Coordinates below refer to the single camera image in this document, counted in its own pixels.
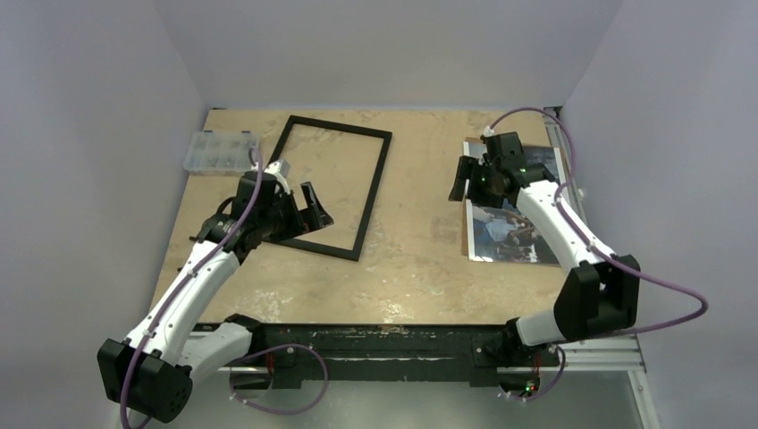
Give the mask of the black wooden picture frame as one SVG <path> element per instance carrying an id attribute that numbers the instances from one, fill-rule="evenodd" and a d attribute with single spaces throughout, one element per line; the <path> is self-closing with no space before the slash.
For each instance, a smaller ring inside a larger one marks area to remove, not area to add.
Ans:
<path id="1" fill-rule="evenodd" d="M 351 262 L 358 262 L 360 260 L 364 243 L 366 241 L 368 227 L 375 207 L 376 196 L 382 181 L 386 159 L 389 155 L 389 149 L 392 143 L 393 134 L 391 131 L 387 130 L 377 130 L 353 124 L 331 122 L 305 116 L 291 115 L 282 129 L 282 133 L 277 140 L 274 151 L 270 157 L 270 161 L 277 161 L 280 158 L 280 155 L 285 149 L 290 133 L 295 125 L 304 125 L 324 130 L 341 131 L 349 134 L 380 139 L 382 141 L 382 146 L 375 165 L 374 175 L 367 192 L 366 202 L 361 213 L 360 223 L 357 228 L 356 237 L 353 242 L 352 248 L 337 248 L 335 246 L 300 239 L 290 239 L 279 243 L 279 246 L 286 248 L 293 248 L 317 255 L 335 257 Z"/>

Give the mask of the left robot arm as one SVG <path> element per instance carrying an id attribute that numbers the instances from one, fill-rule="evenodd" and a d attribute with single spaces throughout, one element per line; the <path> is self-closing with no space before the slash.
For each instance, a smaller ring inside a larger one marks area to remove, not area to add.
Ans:
<path id="1" fill-rule="evenodd" d="M 107 340 L 97 363 L 109 400 L 118 403 L 122 427 L 130 413 L 173 421 L 193 387 L 230 363 L 253 366 L 278 351 L 266 347 L 248 319 L 224 322 L 201 341 L 188 339 L 217 291 L 262 242 L 277 243 L 333 224 L 312 184 L 301 183 L 306 206 L 298 208 L 286 179 L 270 169 L 240 177 L 196 234 L 188 260 L 156 306 L 122 340 Z"/>

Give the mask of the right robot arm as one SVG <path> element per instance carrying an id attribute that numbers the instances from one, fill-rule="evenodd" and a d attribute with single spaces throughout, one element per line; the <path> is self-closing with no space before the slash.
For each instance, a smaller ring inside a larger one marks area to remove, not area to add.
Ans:
<path id="1" fill-rule="evenodd" d="M 483 135 L 481 156 L 461 156 L 449 195 L 476 206 L 516 208 L 540 232 L 567 277 L 552 308 L 509 320 L 492 353 L 522 364 L 537 350 L 597 338 L 636 322 L 639 264 L 598 240 L 562 198 L 562 185 L 542 163 L 528 162 L 515 132 Z"/>

